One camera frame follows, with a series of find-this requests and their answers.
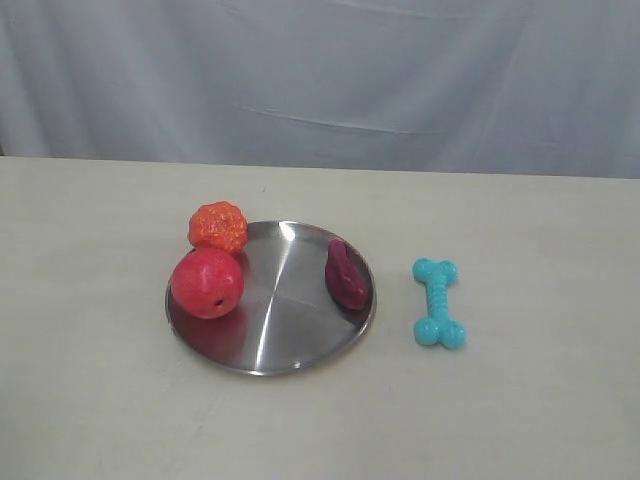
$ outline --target white backdrop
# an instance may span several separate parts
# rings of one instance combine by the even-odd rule
[[[638,0],[0,0],[5,154],[640,177]]]

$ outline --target blue dog bone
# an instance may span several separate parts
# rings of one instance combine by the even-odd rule
[[[447,287],[458,279],[458,269],[453,262],[434,262],[421,258],[413,264],[413,277],[425,285],[427,316],[418,320],[413,335],[420,345],[441,343],[446,348],[462,347],[467,332],[459,322],[449,317]]]

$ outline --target red ball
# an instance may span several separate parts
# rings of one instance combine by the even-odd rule
[[[194,317],[212,319],[231,312],[244,293],[240,264],[217,248],[198,248],[171,275],[173,298]]]

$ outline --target orange ball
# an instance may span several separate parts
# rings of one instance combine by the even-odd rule
[[[238,253],[248,240],[247,219],[229,202],[202,205],[189,220],[189,243]]]

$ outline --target teal bone toy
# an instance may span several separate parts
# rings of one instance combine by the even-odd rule
[[[427,293],[427,316],[418,320],[413,335],[420,345],[440,342],[446,348],[462,347],[467,332],[462,324],[449,317],[447,287],[458,279],[458,269],[453,262],[434,262],[421,258],[413,264],[413,278],[424,283]]]

